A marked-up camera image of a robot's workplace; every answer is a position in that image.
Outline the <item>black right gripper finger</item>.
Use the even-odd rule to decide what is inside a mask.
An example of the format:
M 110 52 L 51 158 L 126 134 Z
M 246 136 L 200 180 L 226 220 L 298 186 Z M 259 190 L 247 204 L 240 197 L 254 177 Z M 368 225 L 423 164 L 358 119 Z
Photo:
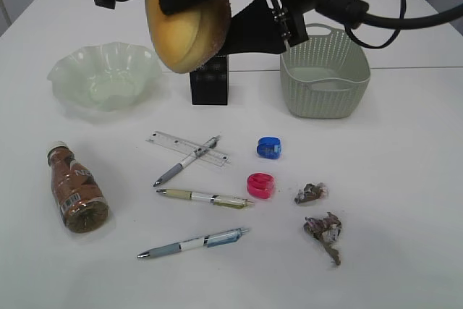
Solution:
M 253 0 L 231 19 L 218 55 L 281 54 L 286 51 L 279 24 L 267 0 Z

